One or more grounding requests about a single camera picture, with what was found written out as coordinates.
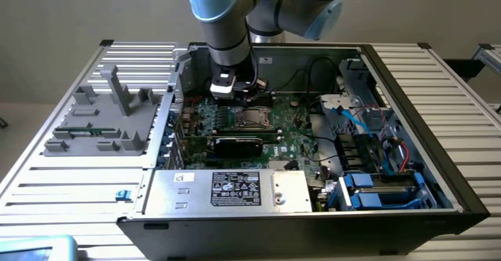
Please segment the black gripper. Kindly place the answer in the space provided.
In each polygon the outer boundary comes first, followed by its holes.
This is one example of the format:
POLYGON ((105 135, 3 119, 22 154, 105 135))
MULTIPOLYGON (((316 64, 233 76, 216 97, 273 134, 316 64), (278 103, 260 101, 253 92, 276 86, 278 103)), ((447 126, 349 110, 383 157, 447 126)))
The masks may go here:
POLYGON ((250 84, 248 82, 237 82, 234 86, 234 103, 237 106, 253 106, 258 104, 258 99, 266 94, 269 81, 257 79, 250 84))

